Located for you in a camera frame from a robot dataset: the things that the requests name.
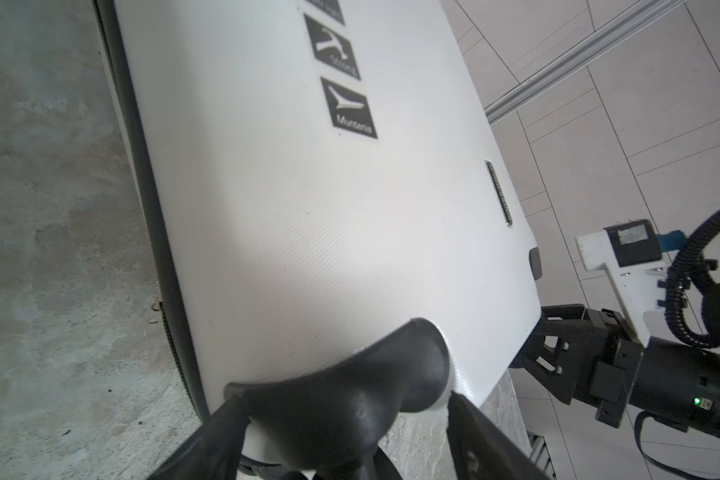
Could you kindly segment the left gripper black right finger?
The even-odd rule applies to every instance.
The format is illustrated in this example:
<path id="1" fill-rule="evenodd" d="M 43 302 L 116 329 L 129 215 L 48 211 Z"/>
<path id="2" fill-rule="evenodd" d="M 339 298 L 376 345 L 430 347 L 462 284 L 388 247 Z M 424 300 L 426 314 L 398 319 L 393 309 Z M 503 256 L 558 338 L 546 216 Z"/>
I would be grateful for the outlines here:
<path id="1" fill-rule="evenodd" d="M 447 408 L 447 437 L 459 480 L 548 478 L 464 395 L 452 392 Z"/>

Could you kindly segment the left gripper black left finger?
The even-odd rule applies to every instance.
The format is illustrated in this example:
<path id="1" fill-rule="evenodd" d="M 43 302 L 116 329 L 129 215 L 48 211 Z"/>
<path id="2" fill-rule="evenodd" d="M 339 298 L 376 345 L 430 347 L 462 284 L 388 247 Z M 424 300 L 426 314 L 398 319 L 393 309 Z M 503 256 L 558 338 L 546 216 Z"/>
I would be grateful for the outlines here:
<path id="1" fill-rule="evenodd" d="M 235 479 L 249 424 L 247 402 L 231 397 L 148 479 Z"/>

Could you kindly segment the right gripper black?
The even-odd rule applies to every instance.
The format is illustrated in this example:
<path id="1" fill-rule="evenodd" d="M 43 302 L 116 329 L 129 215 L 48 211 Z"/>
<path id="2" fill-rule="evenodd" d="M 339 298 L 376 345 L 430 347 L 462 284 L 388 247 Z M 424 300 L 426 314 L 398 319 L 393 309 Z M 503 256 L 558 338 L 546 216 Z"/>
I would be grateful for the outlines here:
<path id="1" fill-rule="evenodd" d="M 593 327 L 615 331 L 600 353 Z M 720 439 L 720 355 L 652 337 L 634 342 L 622 315 L 583 304 L 543 306 L 511 369 L 523 369 L 565 404 L 581 401 L 619 426 L 632 405 L 680 431 Z"/>

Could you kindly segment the black and white suitcase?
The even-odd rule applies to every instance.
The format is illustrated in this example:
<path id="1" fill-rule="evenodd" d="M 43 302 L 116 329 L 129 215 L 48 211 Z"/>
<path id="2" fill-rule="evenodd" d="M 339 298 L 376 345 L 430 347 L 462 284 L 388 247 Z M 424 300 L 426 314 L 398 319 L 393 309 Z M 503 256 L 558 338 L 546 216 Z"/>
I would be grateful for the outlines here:
<path id="1" fill-rule="evenodd" d="M 541 318 L 537 243 L 437 1 L 97 1 L 169 344 L 238 474 L 396 479 Z"/>

